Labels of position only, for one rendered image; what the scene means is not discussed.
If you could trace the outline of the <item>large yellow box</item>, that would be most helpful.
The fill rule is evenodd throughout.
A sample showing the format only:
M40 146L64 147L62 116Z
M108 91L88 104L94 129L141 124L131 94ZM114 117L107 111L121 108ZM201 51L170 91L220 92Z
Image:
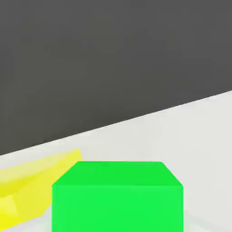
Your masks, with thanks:
M81 160L75 149L0 169L0 231L42 216L53 183Z

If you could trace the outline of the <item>small green cube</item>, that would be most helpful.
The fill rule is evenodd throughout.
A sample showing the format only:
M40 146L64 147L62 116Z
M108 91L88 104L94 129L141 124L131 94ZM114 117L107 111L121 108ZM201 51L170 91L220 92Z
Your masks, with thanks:
M154 161L80 161L52 186L52 232L184 232L184 188Z

